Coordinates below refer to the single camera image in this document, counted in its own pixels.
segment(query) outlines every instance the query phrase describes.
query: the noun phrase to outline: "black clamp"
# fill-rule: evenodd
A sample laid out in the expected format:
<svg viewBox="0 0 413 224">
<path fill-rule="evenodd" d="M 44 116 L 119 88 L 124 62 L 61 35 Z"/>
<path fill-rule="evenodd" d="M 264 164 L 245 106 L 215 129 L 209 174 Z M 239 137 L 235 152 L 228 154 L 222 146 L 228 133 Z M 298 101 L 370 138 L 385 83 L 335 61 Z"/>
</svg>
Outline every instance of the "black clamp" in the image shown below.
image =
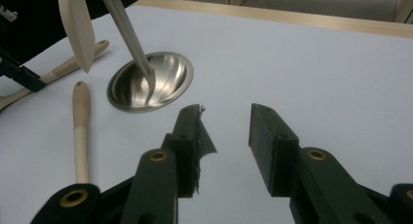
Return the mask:
<svg viewBox="0 0 413 224">
<path fill-rule="evenodd" d="M 358 185 L 340 163 L 318 148 L 301 148 L 273 109 L 252 104 L 249 146 L 272 197 L 290 197 L 295 223 L 412 223 L 413 184 L 386 197 Z"/>
<path fill-rule="evenodd" d="M 14 60 L 7 52 L 0 49 L 0 77 L 7 76 L 32 92 L 46 87 L 40 76 Z"/>
<path fill-rule="evenodd" d="M 202 109 L 179 113 L 162 148 L 144 153 L 134 177 L 100 193 L 92 184 L 74 184 L 55 193 L 32 223 L 177 223 L 177 199 L 192 197 L 202 156 L 216 152 L 201 122 Z"/>
</svg>

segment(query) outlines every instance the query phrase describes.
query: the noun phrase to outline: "spoon handle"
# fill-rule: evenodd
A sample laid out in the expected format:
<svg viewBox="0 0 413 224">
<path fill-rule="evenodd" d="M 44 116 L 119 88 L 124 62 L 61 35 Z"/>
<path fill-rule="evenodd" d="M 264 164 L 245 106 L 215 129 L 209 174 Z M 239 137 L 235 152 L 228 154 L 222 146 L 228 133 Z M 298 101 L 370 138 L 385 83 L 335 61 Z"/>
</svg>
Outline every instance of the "spoon handle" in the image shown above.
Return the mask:
<svg viewBox="0 0 413 224">
<path fill-rule="evenodd" d="M 95 43 L 94 44 L 94 55 L 95 56 L 99 55 L 108 46 L 109 46 L 109 41 L 106 41 L 106 40 Z M 77 69 L 79 69 L 79 65 L 77 64 L 76 57 L 73 56 L 69 60 L 65 61 L 64 63 L 62 63 L 55 69 L 53 69 L 52 71 L 42 76 L 40 80 L 46 84 L 50 84 L 51 82 Z M 30 90 L 22 89 L 11 95 L 0 96 L 0 110 L 12 104 L 13 102 L 22 99 L 23 97 L 27 96 L 30 93 L 31 93 Z"/>
<path fill-rule="evenodd" d="M 76 83 L 73 89 L 73 126 L 76 183 L 89 183 L 88 173 L 88 123 L 90 110 L 89 88 L 85 82 Z"/>
<path fill-rule="evenodd" d="M 102 53 L 107 47 L 109 46 L 109 41 L 103 40 L 96 42 L 94 44 L 94 56 L 99 55 Z M 43 81 L 46 84 L 50 84 L 54 80 L 74 71 L 79 68 L 78 61 L 75 56 L 71 57 L 69 60 L 65 61 L 46 75 L 42 76 L 40 78 L 41 81 Z"/>
</svg>

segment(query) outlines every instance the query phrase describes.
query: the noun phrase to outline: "metal bowl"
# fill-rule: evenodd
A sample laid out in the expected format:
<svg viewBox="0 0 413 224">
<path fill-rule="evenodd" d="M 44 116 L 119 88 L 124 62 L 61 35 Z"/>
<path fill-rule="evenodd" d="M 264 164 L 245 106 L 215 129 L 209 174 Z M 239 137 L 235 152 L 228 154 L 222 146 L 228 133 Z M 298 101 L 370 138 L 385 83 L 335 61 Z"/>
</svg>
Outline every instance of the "metal bowl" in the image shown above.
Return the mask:
<svg viewBox="0 0 413 224">
<path fill-rule="evenodd" d="M 185 56 L 159 52 L 146 58 L 155 74 L 155 90 L 148 96 L 148 83 L 131 61 L 116 72 L 107 87 L 107 97 L 116 108 L 128 112 L 155 110 L 177 99 L 191 84 L 194 69 Z"/>
</svg>

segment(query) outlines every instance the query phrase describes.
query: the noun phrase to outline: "wooden spoon handle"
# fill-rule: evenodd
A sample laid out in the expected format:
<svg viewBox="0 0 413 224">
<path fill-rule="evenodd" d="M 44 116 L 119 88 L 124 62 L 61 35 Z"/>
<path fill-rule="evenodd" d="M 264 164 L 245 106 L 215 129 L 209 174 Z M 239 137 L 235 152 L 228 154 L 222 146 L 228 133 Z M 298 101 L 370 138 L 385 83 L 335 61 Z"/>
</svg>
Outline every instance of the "wooden spoon handle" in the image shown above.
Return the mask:
<svg viewBox="0 0 413 224">
<path fill-rule="evenodd" d="M 73 89 L 73 124 L 75 136 L 76 183 L 89 183 L 88 123 L 90 110 L 89 89 L 85 82 L 76 83 Z"/>
<path fill-rule="evenodd" d="M 102 53 L 106 48 L 109 46 L 109 41 L 103 40 L 96 42 L 94 44 L 94 56 L 98 56 L 100 53 Z M 71 57 L 49 73 L 45 74 L 40 78 L 41 81 L 45 82 L 46 84 L 50 84 L 54 80 L 57 80 L 58 78 L 61 78 L 62 76 L 79 69 L 79 64 L 76 59 L 76 56 Z"/>
</svg>

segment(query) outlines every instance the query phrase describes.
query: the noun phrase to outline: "wooden spoon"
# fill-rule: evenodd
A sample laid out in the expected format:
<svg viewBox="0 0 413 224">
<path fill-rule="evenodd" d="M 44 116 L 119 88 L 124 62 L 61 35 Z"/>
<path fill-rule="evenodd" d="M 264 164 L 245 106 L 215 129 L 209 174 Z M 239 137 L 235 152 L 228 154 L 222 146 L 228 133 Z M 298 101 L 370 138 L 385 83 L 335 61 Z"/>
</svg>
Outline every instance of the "wooden spoon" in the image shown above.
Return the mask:
<svg viewBox="0 0 413 224">
<path fill-rule="evenodd" d="M 79 66 L 89 73 L 94 61 L 94 28 L 85 0 L 58 0 L 64 30 L 78 60 Z"/>
<path fill-rule="evenodd" d="M 109 41 L 100 41 L 94 45 L 94 55 L 97 56 L 102 53 L 107 47 L 109 46 Z M 64 75 L 77 70 L 79 65 L 77 63 L 76 57 L 71 57 L 69 60 L 65 61 L 46 75 L 40 78 L 46 84 L 50 84 L 51 82 L 63 77 Z M 10 95 L 0 96 L 0 111 L 4 109 L 6 106 L 9 106 L 13 102 L 22 99 L 23 97 L 30 94 L 31 91 L 28 89 L 22 89 L 17 93 L 13 93 Z"/>
<path fill-rule="evenodd" d="M 73 125 L 76 183 L 89 183 L 88 124 L 90 109 L 89 88 L 79 81 L 73 89 Z"/>
</svg>

